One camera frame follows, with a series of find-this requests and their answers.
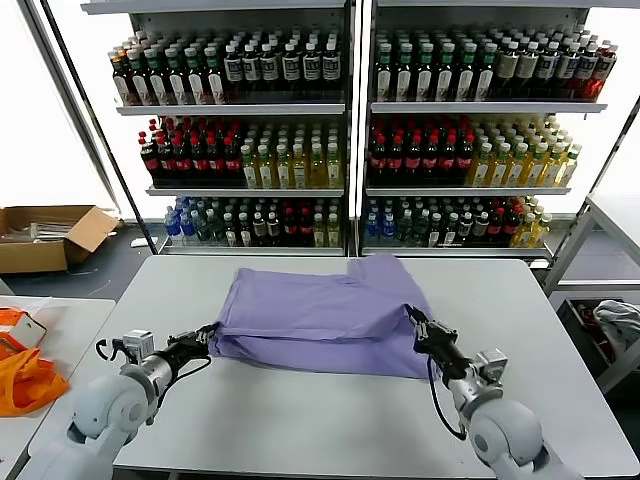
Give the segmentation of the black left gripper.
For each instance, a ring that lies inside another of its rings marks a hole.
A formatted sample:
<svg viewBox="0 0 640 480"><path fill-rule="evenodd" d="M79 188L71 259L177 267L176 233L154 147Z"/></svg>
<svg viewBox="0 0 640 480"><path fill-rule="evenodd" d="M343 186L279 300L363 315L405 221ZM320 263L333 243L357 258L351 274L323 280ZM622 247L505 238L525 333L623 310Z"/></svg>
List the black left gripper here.
<svg viewBox="0 0 640 480"><path fill-rule="evenodd" d="M183 368L192 360L209 356L209 346L215 340L218 323L205 325L196 331L170 336L167 340L167 363L172 368Z"/></svg>

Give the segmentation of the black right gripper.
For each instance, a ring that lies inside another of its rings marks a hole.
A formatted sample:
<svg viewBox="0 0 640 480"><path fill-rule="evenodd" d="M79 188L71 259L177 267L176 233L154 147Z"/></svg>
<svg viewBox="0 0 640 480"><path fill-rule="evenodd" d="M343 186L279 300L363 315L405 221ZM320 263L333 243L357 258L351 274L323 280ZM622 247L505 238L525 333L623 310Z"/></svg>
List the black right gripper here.
<svg viewBox="0 0 640 480"><path fill-rule="evenodd" d="M429 316L415 306L406 305L408 318L414 325L416 352L428 355L441 370L443 380L461 380L471 360L456 346L458 334L444 325L432 321Z"/></svg>

